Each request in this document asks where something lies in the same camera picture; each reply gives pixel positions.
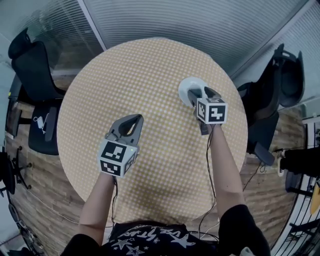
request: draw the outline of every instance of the wooden floor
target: wooden floor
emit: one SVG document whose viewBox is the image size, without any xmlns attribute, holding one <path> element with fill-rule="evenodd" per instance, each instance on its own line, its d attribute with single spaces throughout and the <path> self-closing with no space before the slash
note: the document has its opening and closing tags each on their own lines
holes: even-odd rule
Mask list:
<svg viewBox="0 0 320 256">
<path fill-rule="evenodd" d="M 61 88 L 67 88 L 70 81 L 55 81 Z M 19 104 L 23 117 L 30 117 L 33 109 Z M 27 191 L 18 185 L 12 196 L 20 218 L 41 240 L 48 256 L 59 255 L 71 237 L 76 233 L 83 200 L 69 183 L 58 156 L 37 153 L 28 148 L 28 125 L 20 125 L 15 139 L 6 138 L 6 150 L 14 157 L 16 148 L 22 146 L 20 163 L 32 163 L 25 171 L 25 181 L 32 186 Z M 301 122 L 301 112 L 297 109 L 280 112 L 270 150 L 277 148 L 294 148 L 305 143 L 305 130 Z M 257 158 L 247 155 L 240 172 L 243 184 L 247 183 L 259 166 Z M 252 178 L 244 191 L 246 203 L 258 227 L 264 233 L 270 246 L 277 240 L 291 212 L 295 195 L 286 193 L 285 178 L 277 175 L 277 163 L 262 168 Z M 216 208 L 204 219 L 201 231 L 205 232 L 217 224 Z M 188 230 L 197 231 L 200 218 L 187 223 Z M 219 226 L 210 229 L 209 233 L 217 235 Z"/>
</svg>

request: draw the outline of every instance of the yellow object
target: yellow object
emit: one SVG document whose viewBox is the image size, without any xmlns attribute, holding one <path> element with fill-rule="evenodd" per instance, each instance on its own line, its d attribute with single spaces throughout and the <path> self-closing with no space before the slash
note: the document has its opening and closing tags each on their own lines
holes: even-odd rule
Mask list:
<svg viewBox="0 0 320 256">
<path fill-rule="evenodd" d="M 99 145 L 113 122 L 131 114 L 144 117 L 139 156 L 118 179 L 115 222 L 182 224 L 212 207 L 208 136 L 201 136 L 193 109 L 178 95 L 180 82 L 190 76 L 228 103 L 222 129 L 240 171 L 248 140 L 244 106 L 225 71 L 200 50 L 166 38 L 122 43 L 91 60 L 68 88 L 57 142 L 63 169 L 83 200 L 98 178 Z"/>
<path fill-rule="evenodd" d="M 314 214 L 320 206 L 320 188 L 317 184 L 314 186 L 312 198 L 311 198 L 311 206 L 310 206 L 310 214 Z"/>
</svg>

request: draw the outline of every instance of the chair armrest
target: chair armrest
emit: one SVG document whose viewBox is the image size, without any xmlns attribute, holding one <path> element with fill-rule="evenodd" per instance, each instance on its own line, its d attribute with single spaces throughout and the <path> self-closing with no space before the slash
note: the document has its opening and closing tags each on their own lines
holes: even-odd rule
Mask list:
<svg viewBox="0 0 320 256">
<path fill-rule="evenodd" d="M 56 120 L 57 120 L 57 108 L 52 106 L 50 107 L 48 117 L 46 119 L 46 130 L 44 140 L 49 142 L 52 140 L 54 131 L 56 128 Z"/>
<path fill-rule="evenodd" d="M 275 157 L 259 142 L 257 142 L 254 146 L 254 154 L 267 166 L 272 166 L 275 161 Z"/>
</svg>

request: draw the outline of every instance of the checkered tablecloth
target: checkered tablecloth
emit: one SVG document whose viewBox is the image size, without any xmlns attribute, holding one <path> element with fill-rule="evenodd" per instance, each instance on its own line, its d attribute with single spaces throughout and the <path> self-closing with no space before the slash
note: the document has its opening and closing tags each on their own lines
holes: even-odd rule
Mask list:
<svg viewBox="0 0 320 256">
<path fill-rule="evenodd" d="M 201 78 L 228 103 L 222 129 L 240 170 L 248 138 L 241 98 L 223 69 L 188 45 L 148 38 L 112 47 L 82 69 L 63 99 L 57 125 L 59 155 L 83 200 L 99 175 L 99 145 L 113 122 L 130 114 L 144 117 L 139 156 L 125 177 L 118 178 L 118 223 L 182 224 L 212 207 L 208 136 L 200 135 L 193 110 L 178 96 L 178 86 L 187 77 Z"/>
</svg>

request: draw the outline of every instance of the forearm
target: forearm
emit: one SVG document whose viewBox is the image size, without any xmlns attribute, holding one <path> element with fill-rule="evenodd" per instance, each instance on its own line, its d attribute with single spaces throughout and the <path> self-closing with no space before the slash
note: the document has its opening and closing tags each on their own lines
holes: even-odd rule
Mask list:
<svg viewBox="0 0 320 256">
<path fill-rule="evenodd" d="M 113 191 L 113 177 L 100 173 L 89 198 L 82 208 L 79 233 L 92 237 L 99 245 L 103 241 Z"/>
<path fill-rule="evenodd" d="M 217 212 L 221 218 L 233 206 L 245 204 L 245 199 L 238 168 L 220 125 L 213 129 L 210 149 Z"/>
</svg>

